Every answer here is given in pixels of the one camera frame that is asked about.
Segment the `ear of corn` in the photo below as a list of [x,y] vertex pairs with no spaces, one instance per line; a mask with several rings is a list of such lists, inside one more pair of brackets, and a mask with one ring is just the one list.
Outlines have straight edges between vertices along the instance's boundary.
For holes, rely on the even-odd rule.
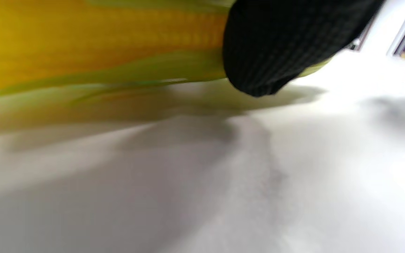
[[221,47],[233,2],[0,0],[0,96],[224,78]]
[[[225,13],[0,0],[0,89],[90,75],[178,50],[221,48],[225,22]],[[158,79],[155,67],[145,69],[152,80]],[[93,82],[133,81],[125,74]]]

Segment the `wall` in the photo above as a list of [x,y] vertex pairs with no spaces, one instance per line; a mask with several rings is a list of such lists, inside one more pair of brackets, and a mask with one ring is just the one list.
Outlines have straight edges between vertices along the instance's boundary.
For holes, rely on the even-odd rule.
[[370,28],[361,53],[384,56],[405,23],[405,0],[387,0]]

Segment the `white surface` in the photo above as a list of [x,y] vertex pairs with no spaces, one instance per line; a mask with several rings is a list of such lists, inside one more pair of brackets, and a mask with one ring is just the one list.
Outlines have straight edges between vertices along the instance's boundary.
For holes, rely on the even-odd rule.
[[405,253],[405,103],[369,101],[405,96],[398,63],[344,52],[265,99],[0,101],[0,253]]
[[405,0],[386,0],[360,51],[373,56],[385,56],[404,24]]

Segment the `white floor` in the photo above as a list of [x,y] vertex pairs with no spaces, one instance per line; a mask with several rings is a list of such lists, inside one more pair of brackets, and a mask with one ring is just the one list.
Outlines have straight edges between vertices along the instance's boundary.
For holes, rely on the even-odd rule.
[[344,52],[259,100],[61,92],[0,100],[0,253],[405,253],[405,64]]

